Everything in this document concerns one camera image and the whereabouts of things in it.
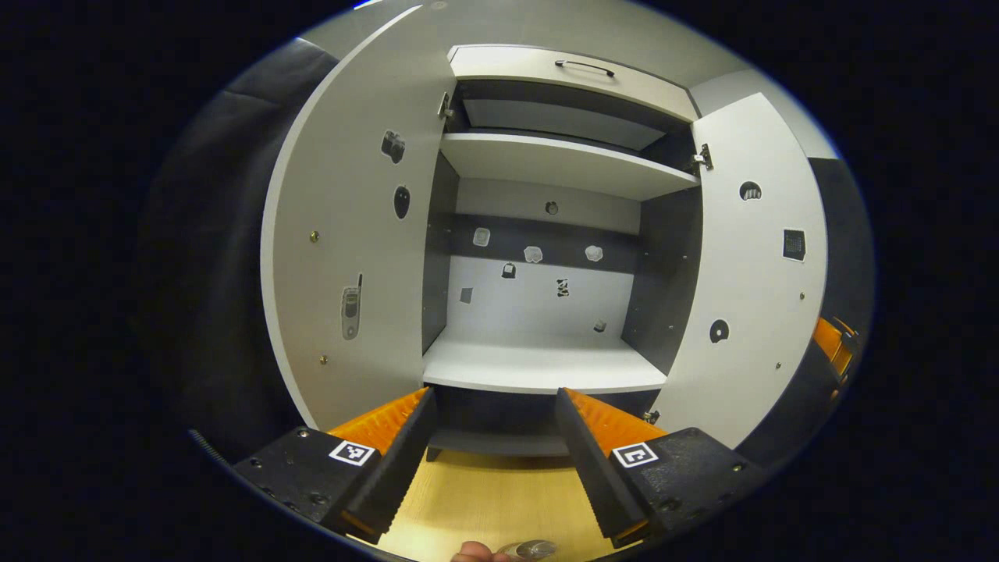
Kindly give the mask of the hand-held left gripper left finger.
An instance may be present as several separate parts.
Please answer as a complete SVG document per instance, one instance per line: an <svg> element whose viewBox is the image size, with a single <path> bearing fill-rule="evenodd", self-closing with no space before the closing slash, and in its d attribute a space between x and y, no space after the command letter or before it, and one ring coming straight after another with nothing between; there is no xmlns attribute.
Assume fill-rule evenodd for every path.
<svg viewBox="0 0 999 562"><path fill-rule="evenodd" d="M299 427L235 465L272 500L332 532L389 532L438 424L429 387L322 432Z"/></svg>

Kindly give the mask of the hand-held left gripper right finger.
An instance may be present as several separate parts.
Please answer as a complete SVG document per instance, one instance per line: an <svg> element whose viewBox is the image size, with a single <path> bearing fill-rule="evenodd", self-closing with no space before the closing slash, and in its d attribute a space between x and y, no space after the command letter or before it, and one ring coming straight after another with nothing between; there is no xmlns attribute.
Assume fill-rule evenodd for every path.
<svg viewBox="0 0 999 562"><path fill-rule="evenodd" d="M700 429L665 432L574 389L557 391L554 418L597 525L615 548L688 533L767 478Z"/></svg>

